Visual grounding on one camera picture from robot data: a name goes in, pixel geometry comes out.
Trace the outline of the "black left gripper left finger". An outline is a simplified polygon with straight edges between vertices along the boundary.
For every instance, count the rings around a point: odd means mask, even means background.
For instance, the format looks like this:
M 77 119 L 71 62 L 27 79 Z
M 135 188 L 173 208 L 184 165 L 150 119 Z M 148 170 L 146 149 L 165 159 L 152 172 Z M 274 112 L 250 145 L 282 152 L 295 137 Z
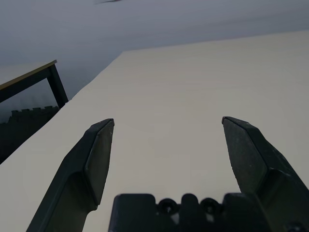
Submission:
M 101 203 L 108 175 L 114 120 L 93 124 L 64 157 L 27 231 L 81 232 Z

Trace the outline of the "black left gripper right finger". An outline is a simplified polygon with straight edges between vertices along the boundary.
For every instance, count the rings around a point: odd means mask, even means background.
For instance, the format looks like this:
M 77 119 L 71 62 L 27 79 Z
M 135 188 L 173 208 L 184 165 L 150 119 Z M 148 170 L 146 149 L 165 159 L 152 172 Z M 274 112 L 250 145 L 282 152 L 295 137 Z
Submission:
M 258 128 L 222 119 L 230 164 L 242 193 L 254 194 L 275 232 L 309 230 L 309 190 Z

